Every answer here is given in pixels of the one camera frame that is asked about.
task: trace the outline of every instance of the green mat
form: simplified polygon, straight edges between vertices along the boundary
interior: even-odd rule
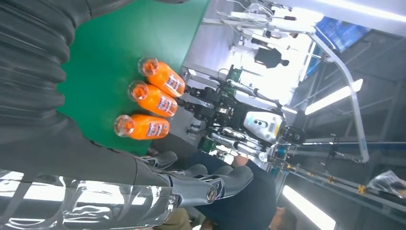
[[[84,135],[100,144],[144,155],[151,141],[120,138],[113,123],[121,114],[145,113],[127,98],[141,57],[157,57],[179,71],[204,15],[208,0],[169,5],[138,0],[82,25],[63,66],[67,81],[59,90],[60,112],[72,117]]]

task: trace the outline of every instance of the floor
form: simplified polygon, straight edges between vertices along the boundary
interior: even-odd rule
[[[205,18],[218,19],[220,15],[217,14],[217,11],[230,13],[233,10],[239,10],[239,6],[235,6],[232,2],[214,0],[208,6]],[[185,62],[191,62],[210,69],[229,69],[233,62],[233,53],[230,52],[229,48],[230,45],[238,42],[238,40],[239,34],[228,26],[201,25],[189,49]],[[197,88],[205,87],[205,85],[195,81],[188,82],[188,85]],[[188,94],[183,95],[182,98],[192,103],[203,103]],[[201,138],[186,133],[189,125],[192,123],[200,124],[200,121],[194,119],[190,112],[183,108],[178,108],[176,115],[170,122],[170,133],[197,146]]]

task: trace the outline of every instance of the orange juice bottle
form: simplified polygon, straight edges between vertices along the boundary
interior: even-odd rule
[[[121,115],[115,120],[114,131],[120,137],[136,140],[159,139],[169,133],[169,122],[164,118],[148,115]]]
[[[185,91],[185,81],[167,64],[156,58],[142,58],[138,70],[147,80],[172,97],[180,97]]]
[[[172,117],[178,109],[178,103],[169,95],[153,85],[147,85],[142,81],[134,81],[128,87],[130,99],[155,114]]]

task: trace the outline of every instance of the metal frame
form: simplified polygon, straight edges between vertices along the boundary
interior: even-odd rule
[[[233,20],[217,20],[217,19],[203,19],[202,24],[205,25],[229,25],[231,27],[233,26],[239,26],[239,27],[244,27],[244,28],[261,28],[257,24],[254,23],[246,23],[246,22],[241,22],[241,21],[233,21]],[[358,104],[358,98],[357,94],[352,88],[352,83],[354,82],[352,75],[346,65],[341,61],[341,59],[315,34],[316,29],[311,26],[305,26],[303,25],[292,25],[291,23],[289,25],[284,25],[280,23],[274,23],[274,22],[269,22],[267,25],[263,26],[264,28],[266,27],[268,30],[278,30],[281,32],[287,32],[287,33],[302,33],[302,34],[307,34],[314,42],[316,42],[317,45],[320,46],[320,48],[329,56],[328,61],[335,62],[338,66],[338,69],[341,70],[343,73],[345,80],[348,84],[348,86],[351,89],[351,104],[352,104],[352,112],[354,116],[354,123],[355,127],[357,130],[357,137],[358,137],[358,143],[359,143],[359,148],[360,148],[360,162],[366,163],[369,160],[369,154],[368,154],[368,148],[366,145],[366,138],[365,138],[365,132],[364,132],[364,127],[362,125],[362,118],[361,118],[361,112],[360,112],[360,106]]]
[[[397,215],[395,212],[391,212],[392,209],[396,209],[406,213],[406,207],[379,197],[375,190],[364,190],[365,187],[361,184],[332,177],[324,173],[309,171],[300,167],[292,167],[290,173],[377,211],[402,224],[406,224],[404,217]]]

